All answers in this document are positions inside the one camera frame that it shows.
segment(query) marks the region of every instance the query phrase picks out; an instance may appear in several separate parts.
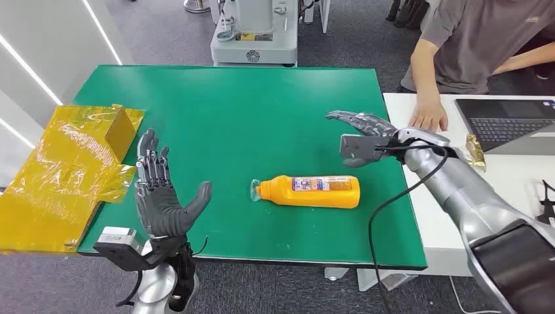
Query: white machine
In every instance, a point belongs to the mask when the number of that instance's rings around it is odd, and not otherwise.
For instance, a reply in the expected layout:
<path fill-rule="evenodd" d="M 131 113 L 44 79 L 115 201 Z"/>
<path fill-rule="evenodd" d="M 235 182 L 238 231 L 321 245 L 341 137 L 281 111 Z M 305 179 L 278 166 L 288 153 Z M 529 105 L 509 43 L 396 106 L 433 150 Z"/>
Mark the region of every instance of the white machine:
<path fill-rule="evenodd" d="M 210 44 L 214 66 L 293 67 L 298 0 L 227 0 Z"/>

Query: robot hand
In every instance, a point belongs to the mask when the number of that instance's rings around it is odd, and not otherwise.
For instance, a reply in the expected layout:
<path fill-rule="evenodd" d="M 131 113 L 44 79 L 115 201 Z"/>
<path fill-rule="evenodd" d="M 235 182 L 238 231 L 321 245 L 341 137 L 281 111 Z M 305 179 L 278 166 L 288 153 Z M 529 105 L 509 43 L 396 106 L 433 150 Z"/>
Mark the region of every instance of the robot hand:
<path fill-rule="evenodd" d="M 388 121 L 369 113 L 334 110 L 326 114 L 326 119 L 337 119 L 348 123 L 366 136 L 392 137 L 397 131 L 397 128 Z"/>
<path fill-rule="evenodd" d="M 343 121 L 351 126 L 353 126 L 357 131 L 365 135 L 366 137 L 354 137 L 352 135 L 343 135 L 341 139 L 341 149 L 342 151 L 347 151 L 345 157 L 351 155 L 343 161 L 343 164 L 349 168 L 358 168 L 365 166 L 372 162 L 377 162 L 383 157 L 388 156 L 384 150 L 374 150 L 376 145 L 386 145 L 389 140 L 395 136 L 397 128 L 391 125 L 388 121 L 374 116 L 368 113 L 352 113 L 349 111 L 331 111 L 326 115 L 327 119 L 337 119 Z M 370 148 L 371 151 L 364 151 L 363 154 L 366 155 L 365 158 L 356 158 L 353 149 L 349 149 L 349 145 L 346 141 L 349 140 L 353 142 L 351 147 L 358 149 L 359 147 Z"/>
<path fill-rule="evenodd" d="M 195 198 L 182 207 L 170 179 L 170 148 L 164 146 L 158 157 L 158 140 L 154 130 L 149 129 L 141 136 L 137 146 L 137 212 L 143 227 L 152 237 L 183 236 L 210 202 L 212 184 L 206 181 L 201 183 Z"/>

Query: yellow plastic wrap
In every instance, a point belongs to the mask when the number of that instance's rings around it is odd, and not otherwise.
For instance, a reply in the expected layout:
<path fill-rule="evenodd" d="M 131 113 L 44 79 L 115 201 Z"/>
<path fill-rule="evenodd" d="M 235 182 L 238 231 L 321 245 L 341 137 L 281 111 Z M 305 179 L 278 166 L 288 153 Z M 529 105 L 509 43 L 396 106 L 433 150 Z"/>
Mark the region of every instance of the yellow plastic wrap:
<path fill-rule="evenodd" d="M 0 251 L 75 252 L 101 201 L 120 202 L 122 165 L 144 112 L 63 106 L 0 196 Z"/>

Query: clear bottle cap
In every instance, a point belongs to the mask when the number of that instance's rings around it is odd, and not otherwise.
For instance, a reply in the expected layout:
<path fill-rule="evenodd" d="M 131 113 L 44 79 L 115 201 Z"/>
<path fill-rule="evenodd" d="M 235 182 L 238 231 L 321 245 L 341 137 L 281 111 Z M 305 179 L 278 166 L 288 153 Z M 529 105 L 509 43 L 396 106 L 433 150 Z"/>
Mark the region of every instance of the clear bottle cap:
<path fill-rule="evenodd" d="M 258 201 L 259 199 L 261 199 L 259 191 L 260 191 L 260 181 L 253 179 L 251 181 L 251 201 Z"/>

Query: humanoid robot hand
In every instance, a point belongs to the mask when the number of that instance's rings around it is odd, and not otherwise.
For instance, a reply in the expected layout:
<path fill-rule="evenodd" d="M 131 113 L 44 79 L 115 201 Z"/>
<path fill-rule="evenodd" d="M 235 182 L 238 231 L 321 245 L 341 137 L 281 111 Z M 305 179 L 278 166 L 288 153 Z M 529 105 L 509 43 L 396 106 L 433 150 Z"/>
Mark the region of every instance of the humanoid robot hand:
<path fill-rule="evenodd" d="M 397 132 L 397 128 L 388 121 L 368 113 L 352 113 L 350 111 L 335 110 L 326 114 L 326 119 L 336 119 L 339 121 L 343 121 L 350 126 L 353 126 L 358 132 L 362 133 L 365 136 L 373 137 L 374 139 L 376 137 L 383 138 L 375 140 L 381 140 L 384 143 L 387 143 L 389 139 L 394 138 L 395 133 Z M 343 161 L 343 164 L 349 168 L 358 168 L 375 162 L 380 158 L 386 156 L 387 153 L 379 152 L 376 153 L 375 158 L 373 159 L 347 158 Z"/>
<path fill-rule="evenodd" d="M 158 157 L 158 141 L 153 129 L 141 136 L 137 146 L 135 200 L 145 230 L 152 237 L 183 236 L 210 202 L 212 184 L 200 184 L 196 196 L 181 206 L 170 179 L 168 152 L 164 146 Z"/>

